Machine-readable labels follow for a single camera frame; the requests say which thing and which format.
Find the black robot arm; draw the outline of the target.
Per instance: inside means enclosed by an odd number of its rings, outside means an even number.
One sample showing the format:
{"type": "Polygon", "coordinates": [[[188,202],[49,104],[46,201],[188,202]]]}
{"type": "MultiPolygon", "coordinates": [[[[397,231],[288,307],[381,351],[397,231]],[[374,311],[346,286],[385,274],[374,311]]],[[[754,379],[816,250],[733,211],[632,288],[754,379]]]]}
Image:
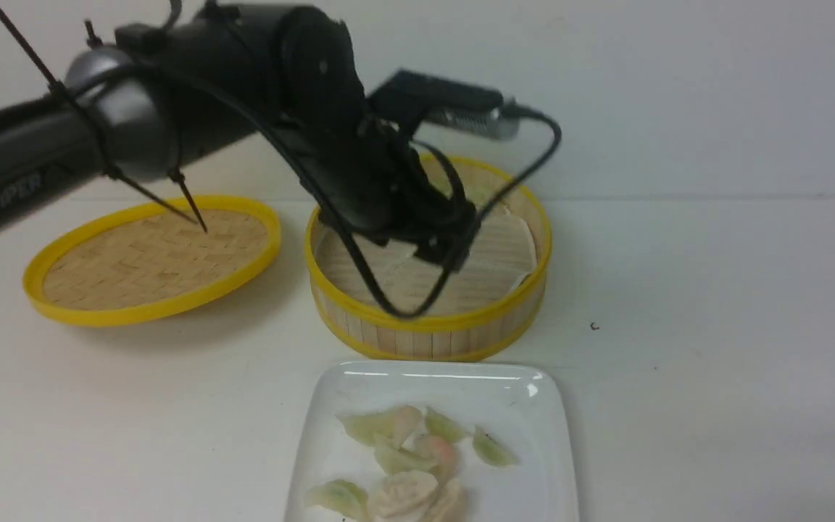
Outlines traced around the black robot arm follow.
{"type": "Polygon", "coordinates": [[[43,98],[0,109],[0,228],[100,175],[181,181],[252,133],[328,227],[408,242],[434,264],[474,229],[475,206],[432,186],[367,97],[344,22],[309,4],[216,2],[175,28],[120,27],[43,98]]]}

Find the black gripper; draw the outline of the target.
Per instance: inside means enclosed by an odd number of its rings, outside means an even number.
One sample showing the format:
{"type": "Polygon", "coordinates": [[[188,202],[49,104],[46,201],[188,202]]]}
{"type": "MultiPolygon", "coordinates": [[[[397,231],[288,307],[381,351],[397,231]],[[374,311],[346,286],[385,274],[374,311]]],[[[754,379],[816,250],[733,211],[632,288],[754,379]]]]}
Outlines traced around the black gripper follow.
{"type": "Polygon", "coordinates": [[[350,129],[328,130],[288,110],[274,112],[276,136],[299,185],[321,206],[328,227],[383,245],[407,242],[418,257],[461,268],[476,207],[463,188],[434,188],[411,140],[428,109],[366,112],[350,129]]]}

